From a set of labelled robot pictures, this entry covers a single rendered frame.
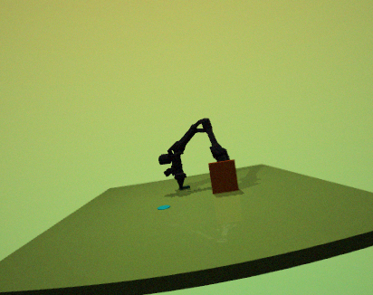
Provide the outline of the cyan circle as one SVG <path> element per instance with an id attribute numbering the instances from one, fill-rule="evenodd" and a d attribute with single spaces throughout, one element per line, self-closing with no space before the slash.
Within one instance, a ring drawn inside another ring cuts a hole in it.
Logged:
<path id="1" fill-rule="evenodd" d="M 163 209 L 167 209 L 169 207 L 170 207 L 170 205 L 162 205 L 162 206 L 159 206 L 157 209 L 158 210 L 163 210 Z"/>

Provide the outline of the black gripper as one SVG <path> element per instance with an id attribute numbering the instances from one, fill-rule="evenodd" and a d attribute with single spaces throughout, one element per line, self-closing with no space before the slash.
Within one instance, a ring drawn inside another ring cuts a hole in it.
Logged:
<path id="1" fill-rule="evenodd" d="M 183 187 L 183 184 L 184 184 L 184 180 L 185 178 L 187 177 L 187 175 L 184 173 L 183 171 L 183 168 L 182 168 L 182 162 L 180 163 L 176 163 L 176 164 L 172 164 L 172 166 L 175 168 L 176 170 L 176 173 L 172 174 L 172 176 L 174 176 L 174 178 L 177 180 L 178 182 L 178 185 L 180 187 L 180 189 L 182 189 Z"/>

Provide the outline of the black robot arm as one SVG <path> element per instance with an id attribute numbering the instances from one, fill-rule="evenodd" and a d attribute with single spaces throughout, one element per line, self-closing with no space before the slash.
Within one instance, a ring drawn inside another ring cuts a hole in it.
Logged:
<path id="1" fill-rule="evenodd" d="M 202 124 L 203 128 L 197 128 L 200 124 Z M 227 150 L 221 147 L 220 144 L 216 141 L 210 119 L 204 118 L 200 119 L 196 124 L 191 125 L 187 133 L 179 141 L 175 142 L 172 147 L 169 148 L 169 150 L 167 151 L 168 154 L 162 154 L 158 157 L 159 164 L 171 164 L 171 161 L 172 164 L 180 163 L 180 155 L 184 154 L 183 152 L 186 148 L 186 144 L 197 132 L 207 133 L 212 144 L 212 147 L 210 147 L 211 153 L 213 155 L 213 158 L 215 158 L 217 162 L 230 160 Z M 171 166 L 171 168 L 168 168 L 164 172 L 165 176 L 169 176 L 173 173 L 176 173 L 176 170 L 173 166 Z"/>

